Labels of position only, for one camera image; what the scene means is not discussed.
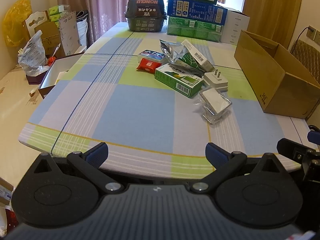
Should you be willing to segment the black Hongli food container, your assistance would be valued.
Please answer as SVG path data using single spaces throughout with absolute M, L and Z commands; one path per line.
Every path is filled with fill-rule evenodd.
M 131 31 L 160 32 L 167 19 L 164 1 L 128 0 L 125 18 Z

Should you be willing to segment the white power adapter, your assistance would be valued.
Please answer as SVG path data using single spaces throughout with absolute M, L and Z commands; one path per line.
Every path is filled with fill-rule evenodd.
M 218 69 L 214 69 L 212 72 L 206 72 L 203 76 L 203 80 L 207 85 L 220 92 L 226 92 L 228 90 L 228 80 Z

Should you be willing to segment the blue carton box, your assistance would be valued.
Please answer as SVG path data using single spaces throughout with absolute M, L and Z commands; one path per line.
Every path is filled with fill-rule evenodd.
M 168 0 L 167 15 L 225 25 L 228 9 L 192 0 Z

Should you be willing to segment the blue floss pick box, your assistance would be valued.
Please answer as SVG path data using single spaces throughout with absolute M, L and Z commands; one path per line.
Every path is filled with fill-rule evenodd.
M 160 64 L 166 64 L 168 61 L 163 53 L 159 53 L 153 50 L 144 50 L 137 56 L 137 62 L 140 63 L 142 59 L 147 59 L 152 62 L 158 62 Z

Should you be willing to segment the checked blue green tablecloth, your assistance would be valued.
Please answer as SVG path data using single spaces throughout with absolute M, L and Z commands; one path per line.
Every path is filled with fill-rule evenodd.
M 228 80 L 229 112 L 210 125 L 190 99 L 137 71 L 137 56 L 159 51 L 166 32 L 134 33 L 118 23 L 80 57 L 48 93 L 18 139 L 35 150 L 64 157 L 108 145 L 103 168 L 162 178 L 197 179 L 213 171 L 205 147 L 253 157 L 276 153 L 281 138 L 311 147 L 303 119 L 266 114 L 234 58 L 235 46 L 193 39 L 192 44 Z

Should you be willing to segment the brown cardboard hang packaging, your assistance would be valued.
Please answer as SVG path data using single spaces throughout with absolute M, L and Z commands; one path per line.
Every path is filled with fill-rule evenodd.
M 34 12 L 22 22 L 22 31 L 26 41 L 29 41 L 39 30 L 42 32 L 41 41 L 46 57 L 51 57 L 58 45 L 60 47 L 54 56 L 57 59 L 65 57 L 60 30 L 54 22 L 50 21 L 47 11 Z

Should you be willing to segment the brown curtain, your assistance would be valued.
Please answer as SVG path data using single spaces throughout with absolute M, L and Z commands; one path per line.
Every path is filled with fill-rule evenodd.
M 247 31 L 289 47 L 302 0 L 245 0 L 242 12 L 250 17 Z

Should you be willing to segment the white medicine box with barcode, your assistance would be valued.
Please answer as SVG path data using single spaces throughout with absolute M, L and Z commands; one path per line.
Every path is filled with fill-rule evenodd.
M 185 39 L 182 42 L 182 45 L 187 48 L 191 56 L 195 59 L 199 67 L 204 72 L 213 72 L 214 66 L 209 62 L 209 60 L 195 47 L 191 44 L 191 42 L 188 39 Z

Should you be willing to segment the red snack packet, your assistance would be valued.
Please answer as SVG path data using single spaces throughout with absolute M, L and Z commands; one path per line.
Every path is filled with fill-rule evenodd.
M 161 65 L 162 64 L 159 62 L 154 62 L 154 61 L 142 58 L 136 70 L 154 74 L 155 70 Z

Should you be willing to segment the yellow plastic bag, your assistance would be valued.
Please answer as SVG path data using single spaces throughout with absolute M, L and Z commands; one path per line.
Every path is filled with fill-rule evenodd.
M 2 33 L 8 47 L 17 47 L 24 40 L 22 22 L 33 13 L 30 0 L 17 0 L 2 22 Z

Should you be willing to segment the tall white box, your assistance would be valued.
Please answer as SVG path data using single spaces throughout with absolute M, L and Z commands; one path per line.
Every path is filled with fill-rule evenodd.
M 242 12 L 228 8 L 225 25 L 222 29 L 220 42 L 237 45 L 240 33 L 242 30 L 246 31 L 249 25 L 250 17 Z

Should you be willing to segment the brown cardboard box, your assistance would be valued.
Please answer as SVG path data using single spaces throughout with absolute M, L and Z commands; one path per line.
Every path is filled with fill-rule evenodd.
M 307 119 L 319 105 L 319 83 L 281 44 L 241 31 L 234 57 L 263 112 Z

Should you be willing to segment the clear case white pad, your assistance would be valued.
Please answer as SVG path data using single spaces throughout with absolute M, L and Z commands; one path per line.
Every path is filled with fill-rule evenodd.
M 197 94 L 194 105 L 204 121 L 210 125 L 224 120 L 231 114 L 232 102 L 213 87 L 206 87 Z

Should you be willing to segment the green medicine box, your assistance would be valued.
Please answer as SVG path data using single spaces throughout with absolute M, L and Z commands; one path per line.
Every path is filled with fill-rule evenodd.
M 188 98 L 197 94 L 203 85 L 202 78 L 168 63 L 156 68 L 154 76 L 156 80 Z

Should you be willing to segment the silver green foil bag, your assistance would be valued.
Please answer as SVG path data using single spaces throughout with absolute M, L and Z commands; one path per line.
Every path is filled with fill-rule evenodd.
M 180 67 L 198 77 L 202 77 L 206 72 L 203 67 L 191 55 L 188 49 L 180 44 L 164 40 L 160 40 L 160 48 L 165 55 L 169 64 L 175 67 Z

